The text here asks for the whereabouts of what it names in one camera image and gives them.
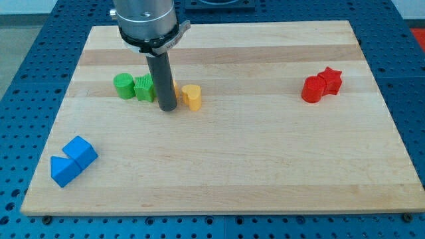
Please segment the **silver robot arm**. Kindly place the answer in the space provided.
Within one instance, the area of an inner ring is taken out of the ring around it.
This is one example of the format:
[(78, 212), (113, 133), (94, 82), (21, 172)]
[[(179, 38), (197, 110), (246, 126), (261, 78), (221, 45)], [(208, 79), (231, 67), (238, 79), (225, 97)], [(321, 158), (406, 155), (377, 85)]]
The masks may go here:
[(149, 57), (165, 54), (191, 28), (179, 21), (174, 0), (113, 0), (112, 19), (118, 22), (122, 39)]

